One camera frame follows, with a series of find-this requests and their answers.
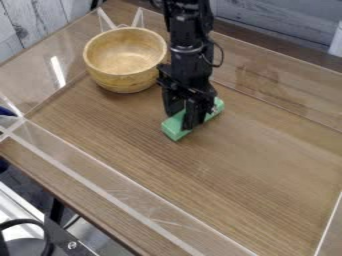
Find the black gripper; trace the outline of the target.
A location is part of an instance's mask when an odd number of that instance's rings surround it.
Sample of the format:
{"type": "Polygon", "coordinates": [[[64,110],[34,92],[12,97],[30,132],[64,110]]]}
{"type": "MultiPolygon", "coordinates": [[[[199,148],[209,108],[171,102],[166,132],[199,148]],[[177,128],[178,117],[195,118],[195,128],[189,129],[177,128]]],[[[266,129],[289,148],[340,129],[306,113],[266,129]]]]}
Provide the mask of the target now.
{"type": "Polygon", "coordinates": [[[193,130],[213,113],[217,91],[210,83],[214,68],[214,47],[171,47],[169,64],[159,64],[158,84],[162,87],[169,117],[185,109],[182,129],[193,130]]]}

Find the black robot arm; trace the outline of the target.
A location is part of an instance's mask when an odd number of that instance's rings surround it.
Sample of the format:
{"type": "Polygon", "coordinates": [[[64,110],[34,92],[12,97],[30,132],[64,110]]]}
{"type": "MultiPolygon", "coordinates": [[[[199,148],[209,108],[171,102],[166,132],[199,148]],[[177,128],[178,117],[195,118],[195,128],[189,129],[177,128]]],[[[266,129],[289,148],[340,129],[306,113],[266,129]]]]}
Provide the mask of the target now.
{"type": "Polygon", "coordinates": [[[214,47],[221,51],[222,47],[210,37],[214,28],[210,0],[163,0],[163,14],[171,61],[158,65],[158,84],[167,115],[185,111],[181,128],[191,130],[214,112],[217,90],[210,76],[213,69],[223,64],[223,59],[214,62],[214,47]]]}

